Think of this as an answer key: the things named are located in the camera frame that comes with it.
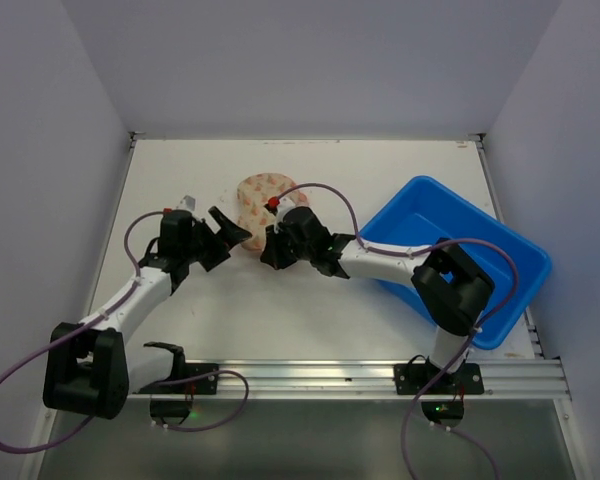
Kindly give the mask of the floral mesh laundry bag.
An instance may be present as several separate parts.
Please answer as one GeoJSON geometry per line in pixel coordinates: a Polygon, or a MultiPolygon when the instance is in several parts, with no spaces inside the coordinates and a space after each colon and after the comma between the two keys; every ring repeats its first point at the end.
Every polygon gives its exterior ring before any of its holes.
{"type": "Polygon", "coordinates": [[[280,173],[259,173],[242,180],[236,191],[238,217],[236,224],[251,233],[251,238],[241,246],[252,252],[262,252],[266,243],[266,227],[272,225],[274,216],[265,209],[270,198],[277,196],[296,182],[280,173]]]}

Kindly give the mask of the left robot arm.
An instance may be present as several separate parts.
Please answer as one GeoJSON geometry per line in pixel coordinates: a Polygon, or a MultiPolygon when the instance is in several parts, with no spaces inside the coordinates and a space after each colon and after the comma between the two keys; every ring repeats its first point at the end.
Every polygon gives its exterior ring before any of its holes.
{"type": "Polygon", "coordinates": [[[199,264],[211,271],[230,257],[249,231],[219,209],[209,210],[217,230],[183,209],[157,212],[159,232],[144,255],[131,261],[127,284],[97,311],[77,323],[60,323],[51,334],[43,402],[56,410],[105,419],[115,418],[129,394],[212,395],[218,371],[214,364],[187,364],[182,347],[148,342],[133,356],[126,345],[135,331],[199,264]]]}

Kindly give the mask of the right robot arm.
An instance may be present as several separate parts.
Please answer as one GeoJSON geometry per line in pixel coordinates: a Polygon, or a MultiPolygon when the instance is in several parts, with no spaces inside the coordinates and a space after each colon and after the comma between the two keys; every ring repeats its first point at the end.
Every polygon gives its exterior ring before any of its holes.
{"type": "Polygon", "coordinates": [[[374,279],[414,289],[437,325],[428,364],[448,374],[460,368],[466,342],[495,289],[460,246],[439,242],[420,255],[414,247],[362,246],[353,235],[330,233],[307,206],[267,209],[275,220],[266,228],[261,262],[282,270],[306,261],[327,277],[374,279]]]}

